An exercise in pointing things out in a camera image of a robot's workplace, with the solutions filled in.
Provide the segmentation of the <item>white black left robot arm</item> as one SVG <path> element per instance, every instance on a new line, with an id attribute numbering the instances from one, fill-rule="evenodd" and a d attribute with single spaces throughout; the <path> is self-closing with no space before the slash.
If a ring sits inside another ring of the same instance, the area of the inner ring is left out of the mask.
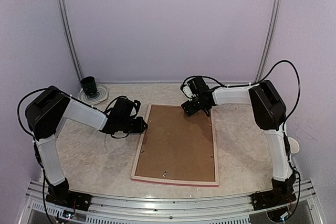
<path id="1" fill-rule="evenodd" d="M 59 125 L 64 120 L 72 120 L 112 138 L 118 132 L 125 136 L 142 134 L 148 125 L 143 117 L 138 116 L 141 103 L 121 95 L 101 111 L 55 86 L 37 92 L 39 96 L 27 106 L 25 117 L 29 128 L 27 133 L 33 137 L 35 155 L 48 185 L 45 200 L 73 211 L 88 211 L 92 196 L 71 191 L 62 171 L 56 147 Z"/>

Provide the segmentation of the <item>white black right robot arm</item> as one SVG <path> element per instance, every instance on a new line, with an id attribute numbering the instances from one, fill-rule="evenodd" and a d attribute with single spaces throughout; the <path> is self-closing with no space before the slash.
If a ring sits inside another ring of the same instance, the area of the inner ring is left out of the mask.
<path id="1" fill-rule="evenodd" d="M 297 171 L 291 163 L 291 146 L 286 133 L 286 105 L 269 80 L 257 84 L 210 88 L 203 76 L 185 80 L 181 91 L 187 97 L 181 107 L 187 116 L 198 111 L 210 114 L 211 108 L 224 104 L 249 104 L 256 125 L 263 130 L 271 153 L 272 189 L 251 195 L 254 210 L 267 209 L 295 201 L 293 185 Z"/>

